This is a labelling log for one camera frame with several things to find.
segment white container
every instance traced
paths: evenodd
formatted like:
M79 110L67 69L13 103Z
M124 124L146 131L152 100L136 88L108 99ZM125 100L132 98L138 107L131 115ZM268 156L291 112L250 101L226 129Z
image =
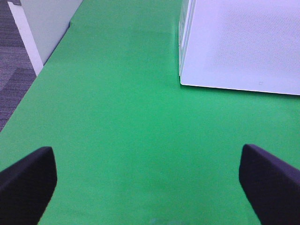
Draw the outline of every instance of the white container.
M299 0L184 0L183 85L300 95Z

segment black padded object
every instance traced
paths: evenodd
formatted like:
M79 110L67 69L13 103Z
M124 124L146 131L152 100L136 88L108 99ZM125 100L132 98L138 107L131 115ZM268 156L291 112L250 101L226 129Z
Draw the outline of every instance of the black padded object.
M0 172L0 225L36 225L56 183L51 147L42 147Z
M239 179L262 225L300 225L300 171L255 145L244 145Z

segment white wall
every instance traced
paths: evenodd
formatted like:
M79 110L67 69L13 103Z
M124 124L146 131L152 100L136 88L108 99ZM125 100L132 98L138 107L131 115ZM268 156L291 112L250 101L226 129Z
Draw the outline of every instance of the white wall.
M82 0L21 0L43 64L59 43Z

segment green carpet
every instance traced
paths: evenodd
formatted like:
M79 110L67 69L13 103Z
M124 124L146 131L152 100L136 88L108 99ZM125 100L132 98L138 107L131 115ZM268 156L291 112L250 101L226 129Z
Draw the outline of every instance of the green carpet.
M40 224L258 225L238 181L254 143L300 168L300 98L183 87L180 0L85 0L0 134L0 169L52 146Z

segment floor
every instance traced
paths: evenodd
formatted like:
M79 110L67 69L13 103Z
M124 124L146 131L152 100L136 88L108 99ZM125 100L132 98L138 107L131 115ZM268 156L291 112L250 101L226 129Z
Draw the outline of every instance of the floor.
M0 0L0 131L36 75L6 0Z
M40 225L259 225L243 144L300 168L299 97L180 85L181 2L82 2L0 133L0 170L53 147Z

